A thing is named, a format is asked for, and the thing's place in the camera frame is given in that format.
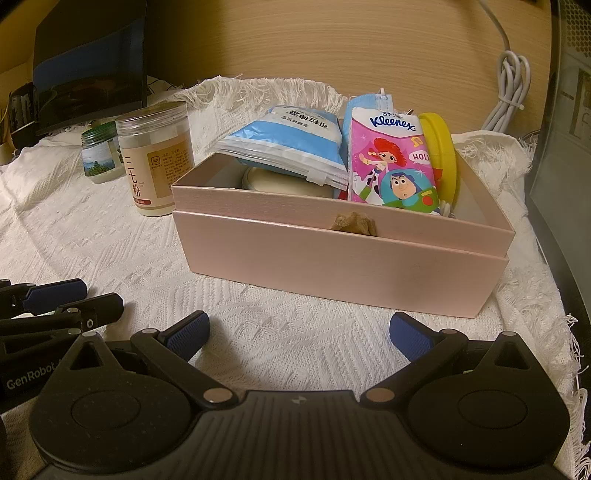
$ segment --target monitor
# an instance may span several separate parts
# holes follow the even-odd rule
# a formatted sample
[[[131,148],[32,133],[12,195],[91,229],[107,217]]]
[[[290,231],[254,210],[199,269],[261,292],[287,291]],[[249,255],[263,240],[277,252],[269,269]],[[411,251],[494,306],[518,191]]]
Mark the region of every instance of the monitor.
[[[35,34],[37,134],[146,106],[147,0],[60,0]]]

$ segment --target cardboard box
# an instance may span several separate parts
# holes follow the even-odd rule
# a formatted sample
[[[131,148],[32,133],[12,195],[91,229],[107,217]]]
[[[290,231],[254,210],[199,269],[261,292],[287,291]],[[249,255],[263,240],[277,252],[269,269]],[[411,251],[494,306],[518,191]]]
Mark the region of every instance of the cardboard box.
[[[214,154],[173,185],[189,268],[316,297],[475,317],[515,232],[478,176],[458,160],[456,219],[344,200],[241,190],[246,167]],[[363,212],[377,237],[329,230]]]

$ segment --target small glass jar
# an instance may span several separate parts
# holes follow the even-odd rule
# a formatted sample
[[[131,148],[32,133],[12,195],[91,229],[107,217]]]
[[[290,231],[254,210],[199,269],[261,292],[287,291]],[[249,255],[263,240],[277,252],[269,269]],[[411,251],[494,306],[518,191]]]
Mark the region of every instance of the small glass jar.
[[[84,175],[95,183],[125,174],[115,122],[98,125],[82,134]]]

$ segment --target blue face mask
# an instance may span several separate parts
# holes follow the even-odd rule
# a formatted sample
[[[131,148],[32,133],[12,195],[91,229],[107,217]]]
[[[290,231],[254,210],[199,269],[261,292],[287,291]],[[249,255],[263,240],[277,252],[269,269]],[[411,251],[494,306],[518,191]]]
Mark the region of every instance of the blue face mask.
[[[392,104],[392,95],[386,95],[384,89],[380,93],[366,93],[358,97],[352,98],[347,103],[345,109],[345,118],[343,120],[343,142],[340,145],[340,156],[343,158],[345,165],[349,168],[349,134],[351,130],[351,114],[353,107],[360,106],[363,108],[374,108],[382,112],[394,113],[394,106]]]

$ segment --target white fringed cloth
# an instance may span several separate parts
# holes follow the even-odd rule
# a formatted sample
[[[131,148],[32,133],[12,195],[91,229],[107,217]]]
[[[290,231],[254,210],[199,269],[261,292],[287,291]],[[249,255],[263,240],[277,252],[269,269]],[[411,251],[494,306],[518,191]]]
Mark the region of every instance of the white fringed cloth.
[[[272,105],[338,114],[346,102],[332,87],[309,80],[222,77],[174,98],[189,104],[196,161],[220,137]],[[124,177],[99,185],[85,178],[80,146],[72,138],[71,133],[46,138],[3,168],[0,277],[37,284],[80,277],[90,295],[119,293],[126,301],[125,313],[102,332],[110,340],[128,339],[148,326],[165,329],[202,309],[212,318],[212,337],[191,361],[239,393],[352,389],[359,395],[407,363],[388,339],[392,310],[191,273],[172,216],[139,215]],[[454,142],[515,228],[510,262],[477,318],[410,313],[434,330],[453,327],[472,339],[492,340],[502,330],[518,332],[569,407],[571,429],[556,465],[572,479],[587,478],[588,447],[582,445],[586,392],[573,389],[579,369],[569,329],[574,319],[564,314],[527,219],[523,178],[530,156],[502,134],[471,132],[455,135]],[[17,480],[32,477],[43,466],[28,434],[33,402],[4,415]]]

